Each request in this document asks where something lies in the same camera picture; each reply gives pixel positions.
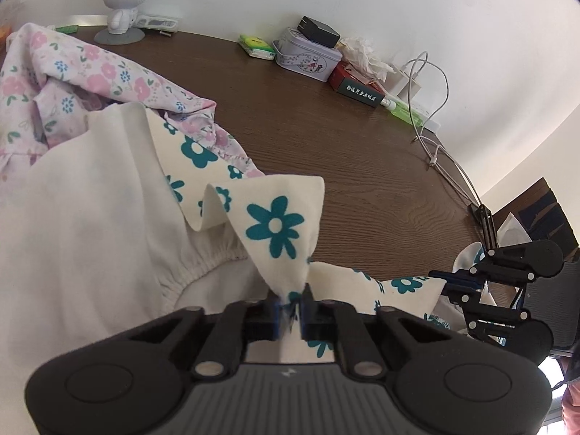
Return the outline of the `red black labelled box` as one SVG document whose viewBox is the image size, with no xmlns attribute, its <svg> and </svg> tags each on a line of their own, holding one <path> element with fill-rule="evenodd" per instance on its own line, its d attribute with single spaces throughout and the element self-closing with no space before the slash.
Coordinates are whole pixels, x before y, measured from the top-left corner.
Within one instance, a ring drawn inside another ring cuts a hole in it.
<svg viewBox="0 0 580 435">
<path fill-rule="evenodd" d="M 335 92 L 373 108 L 384 100 L 383 92 L 372 84 L 362 83 L 353 74 L 353 68 L 345 62 L 337 64 L 328 78 L 328 83 Z"/>
</svg>

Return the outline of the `white charger plug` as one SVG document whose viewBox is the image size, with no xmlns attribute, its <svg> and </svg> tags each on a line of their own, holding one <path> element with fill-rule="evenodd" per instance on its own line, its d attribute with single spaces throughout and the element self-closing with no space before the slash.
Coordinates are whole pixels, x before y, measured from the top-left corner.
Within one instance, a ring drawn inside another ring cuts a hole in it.
<svg viewBox="0 0 580 435">
<path fill-rule="evenodd" d="M 404 97 L 403 91 L 406 90 L 408 83 L 408 76 L 398 68 L 393 68 L 392 72 L 386 76 L 384 89 L 390 95 L 402 99 Z"/>
<path fill-rule="evenodd" d="M 406 84 L 403 97 L 406 100 L 413 100 L 419 91 L 422 89 L 421 83 L 418 82 L 417 76 L 409 76 L 408 83 Z"/>
</svg>

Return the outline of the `white charger plug left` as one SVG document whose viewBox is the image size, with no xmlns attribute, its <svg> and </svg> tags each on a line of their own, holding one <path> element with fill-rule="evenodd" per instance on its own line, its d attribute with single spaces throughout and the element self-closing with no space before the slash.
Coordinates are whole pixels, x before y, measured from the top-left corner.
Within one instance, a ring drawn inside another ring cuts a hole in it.
<svg viewBox="0 0 580 435">
<path fill-rule="evenodd" d="M 406 90 L 408 83 L 408 76 L 398 68 L 393 68 L 392 72 L 386 76 L 384 89 L 390 95 L 402 99 L 404 97 L 403 91 Z"/>
</svg>

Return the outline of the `pink purple floral garment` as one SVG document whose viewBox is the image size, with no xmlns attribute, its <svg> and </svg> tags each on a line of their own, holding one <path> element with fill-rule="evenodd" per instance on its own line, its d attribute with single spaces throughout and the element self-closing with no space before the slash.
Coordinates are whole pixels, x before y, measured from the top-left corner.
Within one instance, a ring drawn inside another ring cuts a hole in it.
<svg viewBox="0 0 580 435">
<path fill-rule="evenodd" d="M 215 123 L 214 101 L 113 52 L 26 24 L 9 36 L 1 68 L 2 193 L 19 187 L 51 148 L 84 134 L 88 112 L 130 102 L 159 112 L 244 175 L 261 174 Z"/>
</svg>

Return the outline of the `white power strip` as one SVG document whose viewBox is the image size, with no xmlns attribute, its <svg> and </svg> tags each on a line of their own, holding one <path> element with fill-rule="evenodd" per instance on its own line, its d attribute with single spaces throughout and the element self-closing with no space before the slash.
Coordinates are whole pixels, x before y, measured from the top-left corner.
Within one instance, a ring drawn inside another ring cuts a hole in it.
<svg viewBox="0 0 580 435">
<path fill-rule="evenodd" d="M 405 123 L 411 124 L 409 110 L 412 110 L 413 120 L 417 126 L 422 126 L 424 130 L 435 134 L 439 131 L 440 123 L 426 109 L 421 107 L 420 104 L 412 102 L 411 105 L 408 105 L 405 100 L 397 100 L 397 106 L 399 118 Z"/>
</svg>

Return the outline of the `green tube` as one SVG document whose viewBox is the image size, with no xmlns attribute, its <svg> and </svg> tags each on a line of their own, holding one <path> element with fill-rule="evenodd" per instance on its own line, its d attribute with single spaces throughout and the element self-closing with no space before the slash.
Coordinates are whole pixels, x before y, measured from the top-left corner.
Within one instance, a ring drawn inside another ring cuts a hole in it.
<svg viewBox="0 0 580 435">
<path fill-rule="evenodd" d="M 395 118 L 409 125 L 415 124 L 420 127 L 425 124 L 425 120 L 427 119 L 425 115 L 414 108 L 409 109 L 408 105 L 399 99 L 384 97 L 384 99 L 381 100 L 381 106 L 383 106 Z"/>
</svg>

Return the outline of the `white green floral garment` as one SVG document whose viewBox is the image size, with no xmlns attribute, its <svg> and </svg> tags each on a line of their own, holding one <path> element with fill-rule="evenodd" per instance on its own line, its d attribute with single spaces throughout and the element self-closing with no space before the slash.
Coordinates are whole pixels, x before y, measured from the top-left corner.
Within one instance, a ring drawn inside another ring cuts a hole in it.
<svg viewBox="0 0 580 435">
<path fill-rule="evenodd" d="M 312 260 L 323 212 L 319 177 L 248 178 L 137 104 L 88 119 L 48 152 L 1 212 L 1 370 L 36 366 L 123 330 L 199 305 L 218 313 L 274 292 L 282 340 L 254 360 L 328 361 L 302 342 L 296 303 L 391 305 L 435 320 L 442 280 L 380 282 Z"/>
</svg>

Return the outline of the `black power adapter block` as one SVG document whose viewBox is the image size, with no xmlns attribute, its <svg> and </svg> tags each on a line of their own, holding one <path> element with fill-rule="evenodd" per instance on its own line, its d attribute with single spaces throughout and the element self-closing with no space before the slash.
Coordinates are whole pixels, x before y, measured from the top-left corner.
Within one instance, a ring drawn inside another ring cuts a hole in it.
<svg viewBox="0 0 580 435">
<path fill-rule="evenodd" d="M 334 48 L 340 40 L 340 34 L 331 26 L 307 16 L 301 19 L 297 29 L 307 40 L 327 48 Z"/>
</svg>

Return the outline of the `crumpled white tissue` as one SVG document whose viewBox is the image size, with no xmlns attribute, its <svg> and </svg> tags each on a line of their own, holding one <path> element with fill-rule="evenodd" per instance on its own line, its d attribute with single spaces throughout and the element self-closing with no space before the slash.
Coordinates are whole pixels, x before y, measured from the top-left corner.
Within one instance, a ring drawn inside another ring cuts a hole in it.
<svg viewBox="0 0 580 435">
<path fill-rule="evenodd" d="M 383 86 L 394 68 L 374 51 L 370 40 L 364 38 L 341 38 L 336 48 L 342 54 L 342 61 L 353 70 L 353 75 L 364 84 L 376 83 Z"/>
</svg>

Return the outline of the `grey decorated tin box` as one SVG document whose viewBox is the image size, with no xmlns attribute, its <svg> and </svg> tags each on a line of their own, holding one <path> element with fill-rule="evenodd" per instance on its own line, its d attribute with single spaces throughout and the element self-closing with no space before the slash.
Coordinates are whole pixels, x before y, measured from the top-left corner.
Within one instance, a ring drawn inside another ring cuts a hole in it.
<svg viewBox="0 0 580 435">
<path fill-rule="evenodd" d="M 342 60 L 339 50 L 312 42 L 297 29 L 285 29 L 272 46 L 279 67 L 323 83 Z"/>
</svg>

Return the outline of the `small green packet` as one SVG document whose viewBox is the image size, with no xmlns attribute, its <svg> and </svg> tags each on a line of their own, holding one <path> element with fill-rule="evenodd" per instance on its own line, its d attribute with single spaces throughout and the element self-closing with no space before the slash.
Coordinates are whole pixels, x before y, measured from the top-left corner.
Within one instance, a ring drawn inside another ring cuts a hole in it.
<svg viewBox="0 0 580 435">
<path fill-rule="evenodd" d="M 238 44 L 253 58 L 271 61 L 276 56 L 275 49 L 259 37 L 240 34 Z"/>
</svg>

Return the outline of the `pink jacket left sleeve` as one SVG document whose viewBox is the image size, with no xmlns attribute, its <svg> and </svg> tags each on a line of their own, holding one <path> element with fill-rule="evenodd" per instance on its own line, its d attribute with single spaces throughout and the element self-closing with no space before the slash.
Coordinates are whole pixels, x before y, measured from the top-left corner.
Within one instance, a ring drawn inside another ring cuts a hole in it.
<svg viewBox="0 0 580 435">
<path fill-rule="evenodd" d="M 562 420 L 569 435 L 580 435 L 580 382 L 568 384 L 562 396 Z"/>
</svg>

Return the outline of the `white charger plug right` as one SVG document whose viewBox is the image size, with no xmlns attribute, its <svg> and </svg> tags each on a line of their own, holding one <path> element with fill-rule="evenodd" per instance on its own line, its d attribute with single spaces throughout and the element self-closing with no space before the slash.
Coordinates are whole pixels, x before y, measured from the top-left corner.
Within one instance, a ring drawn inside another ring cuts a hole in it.
<svg viewBox="0 0 580 435">
<path fill-rule="evenodd" d="M 406 100 L 413 100 L 419 91 L 422 89 L 421 83 L 418 82 L 417 76 L 409 76 L 408 83 L 406 84 L 403 97 Z"/>
</svg>

